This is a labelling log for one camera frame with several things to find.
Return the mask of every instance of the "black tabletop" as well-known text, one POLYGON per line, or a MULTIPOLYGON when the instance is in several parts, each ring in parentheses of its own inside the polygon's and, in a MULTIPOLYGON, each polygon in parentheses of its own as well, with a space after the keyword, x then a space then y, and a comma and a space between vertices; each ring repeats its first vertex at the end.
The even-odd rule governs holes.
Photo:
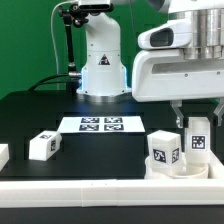
MULTIPOLYGON (((186 117, 206 116, 213 121, 215 107, 209 100, 184 101, 181 110, 186 117)), ((223 126, 214 127, 211 122, 211 149, 221 161, 223 126)), ((10 161, 0 173, 1 181, 142 179, 148 155, 146 136, 166 130, 181 134, 182 141, 184 137, 169 102, 138 103, 129 99, 99 104, 79 101, 65 91, 7 95, 0 101, 0 127, 0 143, 9 144, 10 152, 10 161), (48 161, 29 160, 29 141, 44 130, 56 131, 66 116, 140 116, 145 133, 63 134, 60 150, 48 161)), ((220 223, 223 216, 223 206, 0 210, 4 223, 23 223, 24 219, 32 219, 32 223, 220 223)))

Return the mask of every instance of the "green wall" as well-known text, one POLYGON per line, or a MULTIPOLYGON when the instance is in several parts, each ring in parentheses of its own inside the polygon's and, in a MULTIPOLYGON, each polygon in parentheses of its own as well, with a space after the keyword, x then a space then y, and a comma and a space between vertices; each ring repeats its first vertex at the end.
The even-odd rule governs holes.
MULTIPOLYGON (((50 18, 54 6, 60 2, 0 1, 0 98, 13 91, 26 90, 40 79, 56 74, 50 18)), ((116 6, 109 15, 121 26, 122 62, 128 68, 130 84, 133 60, 140 50, 136 37, 141 32, 164 23, 167 16, 151 9, 146 0, 137 0, 133 4, 133 22, 129 5, 116 6)), ((57 14, 54 21, 60 72, 63 73, 67 71, 64 26, 57 14)), ((80 69, 86 60, 84 28, 74 28, 73 35, 75 60, 80 69)))

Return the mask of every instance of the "white paper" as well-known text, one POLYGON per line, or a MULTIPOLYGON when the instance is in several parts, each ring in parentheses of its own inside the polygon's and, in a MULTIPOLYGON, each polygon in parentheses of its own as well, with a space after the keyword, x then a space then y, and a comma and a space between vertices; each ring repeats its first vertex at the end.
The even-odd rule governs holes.
POLYGON ((64 117, 60 133, 145 132, 141 117, 64 117))

